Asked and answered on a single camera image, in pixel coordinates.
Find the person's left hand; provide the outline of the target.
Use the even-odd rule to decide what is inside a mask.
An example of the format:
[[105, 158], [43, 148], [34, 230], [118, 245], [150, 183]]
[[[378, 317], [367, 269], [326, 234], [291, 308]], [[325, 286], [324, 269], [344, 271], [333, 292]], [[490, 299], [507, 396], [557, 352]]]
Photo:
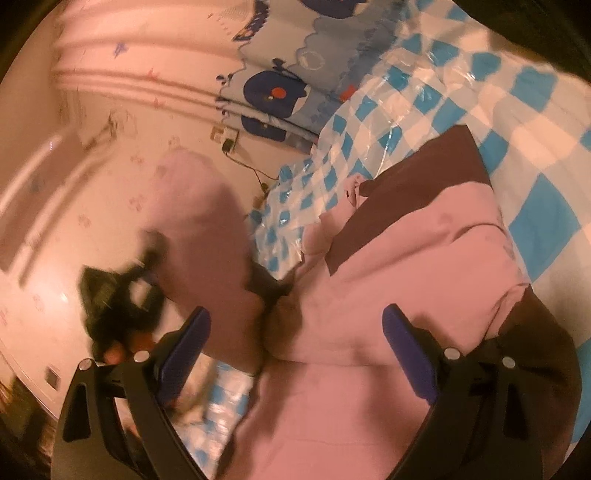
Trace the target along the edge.
[[103, 355], [103, 362], [107, 365], [116, 365], [128, 360], [139, 351], [150, 351], [154, 345], [154, 337], [150, 332], [131, 331], [125, 345], [117, 341], [112, 342]]

